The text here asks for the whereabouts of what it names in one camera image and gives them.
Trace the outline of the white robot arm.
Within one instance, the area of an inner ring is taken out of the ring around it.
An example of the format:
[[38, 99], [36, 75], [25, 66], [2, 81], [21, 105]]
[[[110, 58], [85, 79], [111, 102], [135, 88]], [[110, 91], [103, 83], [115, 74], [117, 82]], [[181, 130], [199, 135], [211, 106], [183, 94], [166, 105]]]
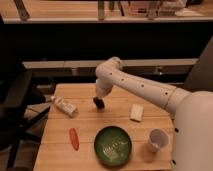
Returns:
[[114, 85], [174, 116], [172, 171], [213, 171], [213, 92], [182, 88], [127, 74], [112, 57], [96, 67], [96, 97], [103, 99]]

